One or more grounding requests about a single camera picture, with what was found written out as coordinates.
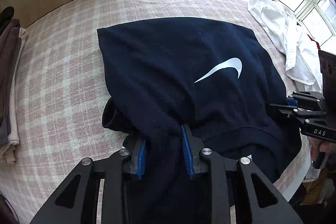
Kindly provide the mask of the person's right hand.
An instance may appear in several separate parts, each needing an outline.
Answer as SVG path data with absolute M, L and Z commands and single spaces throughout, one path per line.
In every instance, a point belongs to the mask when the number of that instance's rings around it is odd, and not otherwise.
M 318 154 L 324 152 L 326 154 L 333 154 L 336 151 L 336 144 L 329 143 L 323 140 L 308 137 L 310 143 L 311 160 L 316 161 Z

